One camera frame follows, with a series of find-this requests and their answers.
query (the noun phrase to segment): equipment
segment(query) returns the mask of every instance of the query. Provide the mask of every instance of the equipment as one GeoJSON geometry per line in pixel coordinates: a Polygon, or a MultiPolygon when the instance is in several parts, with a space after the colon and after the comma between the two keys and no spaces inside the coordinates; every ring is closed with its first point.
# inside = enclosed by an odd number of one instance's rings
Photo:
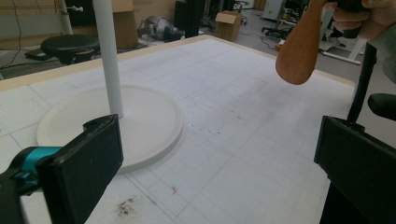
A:
{"type": "Polygon", "coordinates": [[[268,20],[276,21],[282,9],[283,1],[269,0],[266,1],[262,17],[268,20]]]}
{"type": "Polygon", "coordinates": [[[39,61],[46,61],[52,58],[52,56],[45,54],[41,49],[30,50],[25,53],[25,57],[28,59],[34,59],[39,61]]]}
{"type": "Polygon", "coordinates": [[[137,28],[137,35],[139,37],[148,35],[165,42],[178,40],[183,36],[183,34],[178,29],[174,28],[166,18],[155,16],[150,16],[140,23],[137,28]]]}
{"type": "Polygon", "coordinates": [[[89,61],[100,50],[99,40],[90,35],[56,35],[45,39],[41,50],[57,57],[60,63],[82,63],[89,61]]]}
{"type": "Polygon", "coordinates": [[[28,147],[0,174],[0,217],[5,224],[27,223],[20,196],[42,188],[52,223],[84,223],[123,156],[117,115],[83,125],[64,147],[28,147]]]}
{"type": "MultiPolygon", "coordinates": [[[[396,222],[396,148],[364,132],[356,123],[376,64],[367,44],[358,88],[347,119],[324,116],[314,161],[332,181],[320,224],[396,222]]],[[[396,97],[373,94],[370,109],[396,121],[396,97]]]]}

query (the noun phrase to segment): floor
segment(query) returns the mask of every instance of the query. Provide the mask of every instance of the floor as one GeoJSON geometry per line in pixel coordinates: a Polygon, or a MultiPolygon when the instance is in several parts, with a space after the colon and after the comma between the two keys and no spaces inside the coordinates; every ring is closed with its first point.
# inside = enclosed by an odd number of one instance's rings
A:
{"type": "MultiPolygon", "coordinates": [[[[247,17],[247,24],[241,26],[239,36],[234,42],[252,49],[257,49],[272,55],[277,55],[275,43],[278,41],[278,39],[273,39],[271,37],[265,36],[264,33],[262,33],[262,27],[272,27],[274,26],[274,23],[263,20],[260,17],[262,14],[260,11],[247,9],[243,12],[243,14],[247,17]]],[[[290,27],[280,25],[279,28],[285,29],[290,27]]],[[[202,31],[208,35],[214,34],[208,28],[203,28],[202,31]]],[[[158,41],[151,42],[150,40],[147,42],[145,39],[141,39],[140,42],[147,44],[148,46],[161,44],[158,41]]],[[[13,78],[63,66],[58,61],[53,59],[49,60],[53,60],[53,62],[50,63],[42,63],[39,61],[26,59],[24,52],[27,50],[29,49],[21,49],[19,53],[17,50],[0,50],[1,66],[4,66],[8,63],[11,65],[23,63],[23,65],[10,66],[6,69],[0,68],[0,79],[13,78]]],[[[341,56],[347,56],[349,53],[348,51],[340,49],[330,49],[330,52],[341,56]]],[[[357,60],[362,61],[362,56],[359,55],[357,60]]],[[[379,60],[375,66],[367,96],[369,96],[371,93],[377,92],[396,93],[395,84],[390,82],[389,79],[383,74],[381,66],[382,64],[379,60]]],[[[359,75],[361,71],[361,65],[347,63],[328,56],[324,56],[321,53],[318,54],[316,68],[318,70],[352,80],[355,83],[359,81],[359,75]]],[[[358,123],[366,127],[367,133],[370,133],[374,137],[386,142],[393,147],[396,147],[396,138],[394,137],[394,133],[396,133],[395,123],[392,121],[389,122],[387,119],[381,119],[374,115],[367,105],[364,105],[358,123]]]]}

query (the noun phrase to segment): white pole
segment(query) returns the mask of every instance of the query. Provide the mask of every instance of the white pole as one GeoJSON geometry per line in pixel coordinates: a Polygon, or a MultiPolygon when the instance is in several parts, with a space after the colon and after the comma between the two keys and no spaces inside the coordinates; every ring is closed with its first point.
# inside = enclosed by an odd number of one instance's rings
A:
{"type": "Polygon", "coordinates": [[[342,57],[342,56],[339,56],[339,55],[336,55],[336,54],[332,54],[332,53],[329,53],[329,52],[326,52],[326,51],[323,52],[323,54],[326,55],[326,56],[335,58],[335,59],[339,59],[339,60],[342,60],[342,61],[346,61],[346,62],[348,62],[348,63],[354,63],[354,64],[357,64],[357,65],[360,65],[360,64],[361,64],[361,62],[359,62],[359,61],[355,61],[355,60],[353,60],[353,59],[348,59],[348,58],[346,58],[346,57],[342,57]]]}
{"type": "Polygon", "coordinates": [[[111,1],[93,0],[93,8],[95,10],[103,68],[105,71],[110,113],[118,114],[119,119],[121,119],[123,116],[122,100],[111,1]]]}
{"type": "Polygon", "coordinates": [[[70,24],[69,13],[67,12],[66,2],[61,1],[61,14],[62,14],[62,24],[64,25],[64,30],[68,35],[73,34],[72,25],[70,24]]]}

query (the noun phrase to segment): workbench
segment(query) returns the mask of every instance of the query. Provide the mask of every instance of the workbench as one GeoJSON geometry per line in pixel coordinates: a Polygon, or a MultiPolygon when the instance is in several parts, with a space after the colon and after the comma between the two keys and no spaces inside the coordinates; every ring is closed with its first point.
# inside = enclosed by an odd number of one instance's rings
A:
{"type": "MultiPolygon", "coordinates": [[[[274,56],[208,35],[118,57],[122,85],[178,103],[183,133],[159,161],[116,175],[87,223],[319,223],[330,184],[313,162],[320,122],[347,116],[351,81],[315,70],[293,86],[274,56]]],[[[53,106],[104,85],[100,59],[0,81],[0,173],[37,145],[53,106]]],[[[42,192],[22,202],[30,223],[50,223],[42,192]]]]}

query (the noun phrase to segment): wall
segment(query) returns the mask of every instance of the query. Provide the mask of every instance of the wall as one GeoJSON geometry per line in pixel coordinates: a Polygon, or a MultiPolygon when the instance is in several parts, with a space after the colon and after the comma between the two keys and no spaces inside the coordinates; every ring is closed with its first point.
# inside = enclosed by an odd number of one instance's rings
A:
{"type": "MultiPolygon", "coordinates": [[[[2,16],[14,16],[15,14],[18,16],[54,15],[57,13],[56,5],[59,6],[58,0],[1,0],[0,18],[2,16]]],[[[21,47],[37,45],[43,39],[59,34],[25,35],[21,32],[21,47]]],[[[17,49],[20,46],[19,35],[20,32],[16,29],[15,37],[0,39],[0,49],[17,49]]]]}
{"type": "MultiPolygon", "coordinates": [[[[59,12],[59,0],[0,0],[0,18],[2,15],[15,15],[15,6],[17,7],[17,15],[40,15],[40,14],[56,14],[59,12]]],[[[173,22],[175,17],[176,0],[134,0],[134,17],[135,25],[138,26],[141,21],[149,16],[159,16],[173,22]]],[[[94,26],[73,27],[74,34],[97,35],[94,26]]],[[[21,34],[19,41],[19,32],[16,32],[13,38],[0,38],[0,49],[17,49],[18,47],[37,46],[53,35],[33,35],[26,36],[21,34]]]]}
{"type": "Polygon", "coordinates": [[[149,16],[164,17],[171,23],[175,19],[176,0],[134,0],[136,26],[149,16]]]}

